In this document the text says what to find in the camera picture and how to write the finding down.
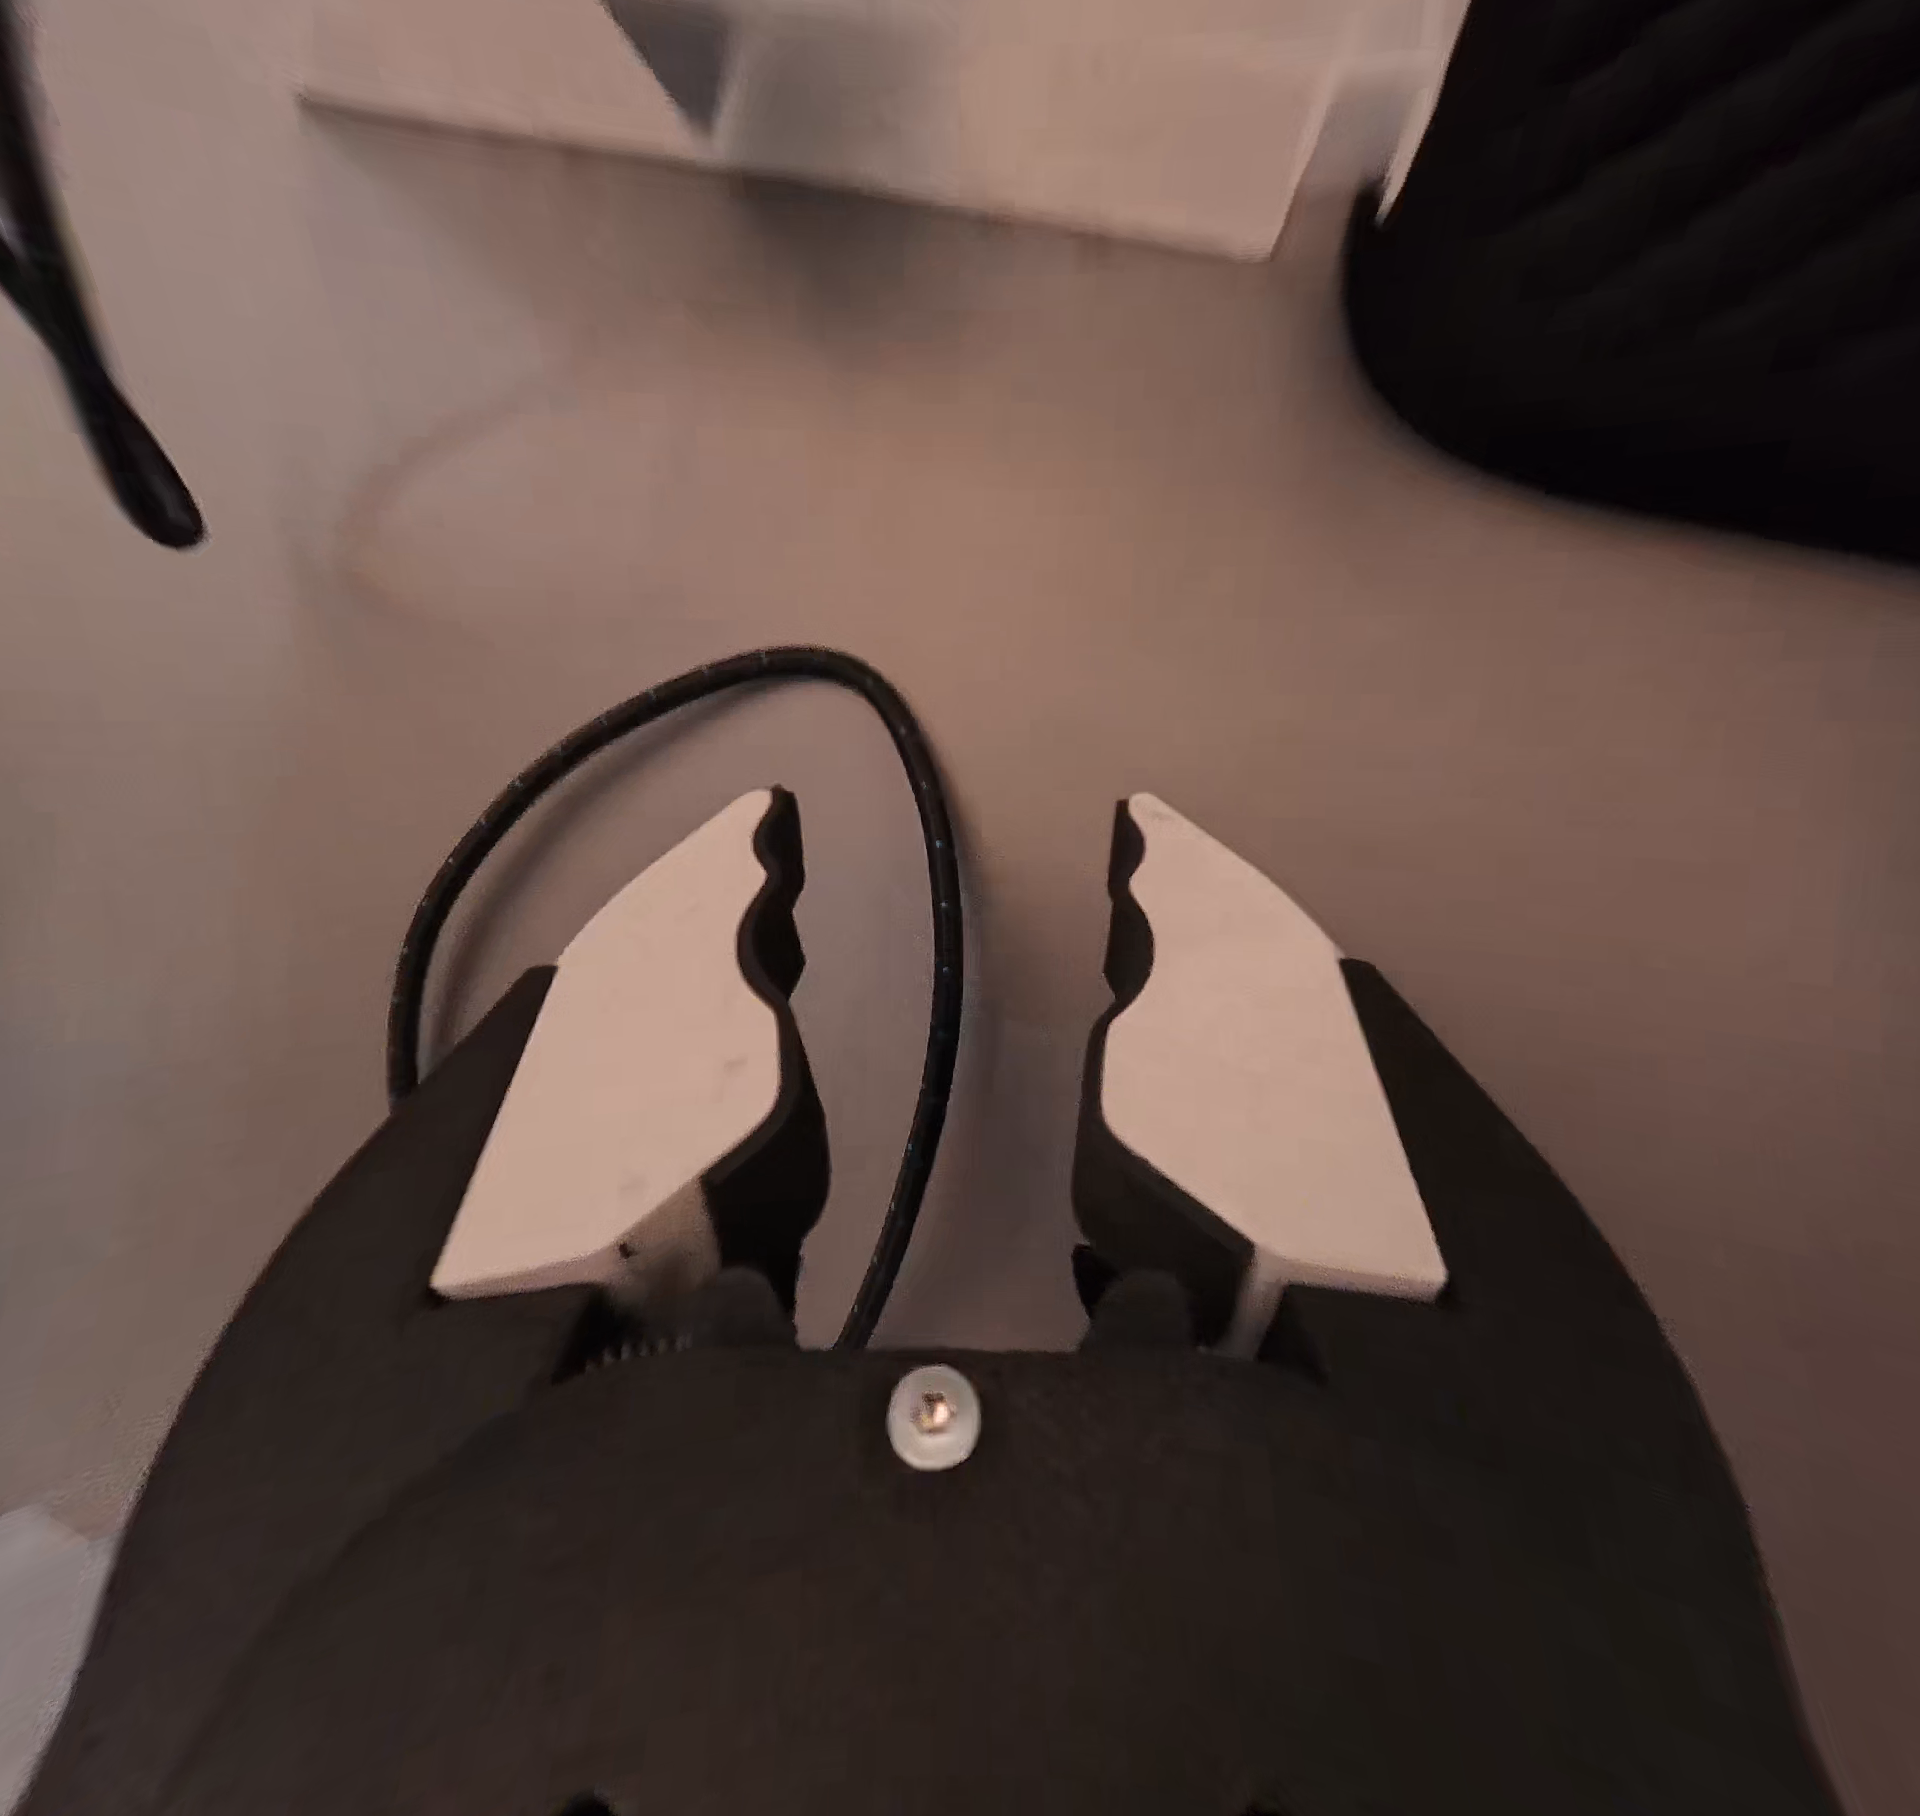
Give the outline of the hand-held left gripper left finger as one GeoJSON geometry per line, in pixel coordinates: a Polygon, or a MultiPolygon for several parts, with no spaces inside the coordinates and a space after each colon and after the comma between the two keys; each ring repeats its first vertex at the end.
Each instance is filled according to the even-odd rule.
{"type": "Polygon", "coordinates": [[[659,1313],[721,1273],[796,1308],[829,1127],[790,1009],[796,797],[749,791],[561,952],[435,1263],[443,1300],[585,1284],[659,1313]]]}

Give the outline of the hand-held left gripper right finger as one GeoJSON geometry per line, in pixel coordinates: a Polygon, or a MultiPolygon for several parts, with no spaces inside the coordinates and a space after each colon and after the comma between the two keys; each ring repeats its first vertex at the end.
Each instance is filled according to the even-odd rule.
{"type": "Polygon", "coordinates": [[[1447,1265],[1346,955],[1151,794],[1117,801],[1071,1160],[1091,1279],[1166,1279],[1200,1348],[1252,1356],[1290,1292],[1430,1305],[1447,1265]]]}

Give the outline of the black ribbed object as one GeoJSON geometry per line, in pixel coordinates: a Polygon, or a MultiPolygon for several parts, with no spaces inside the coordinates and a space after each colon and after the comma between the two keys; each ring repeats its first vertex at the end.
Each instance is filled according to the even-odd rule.
{"type": "Polygon", "coordinates": [[[1469,0],[1343,310],[1476,471],[1915,567],[1918,0],[1469,0]]]}

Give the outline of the clear plastic bin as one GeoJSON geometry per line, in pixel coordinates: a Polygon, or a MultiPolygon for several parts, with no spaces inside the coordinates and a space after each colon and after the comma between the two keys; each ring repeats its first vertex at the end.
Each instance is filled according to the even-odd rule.
{"type": "Polygon", "coordinates": [[[1256,262],[1395,185],[1467,0],[308,0],[328,109],[1256,262]]]}

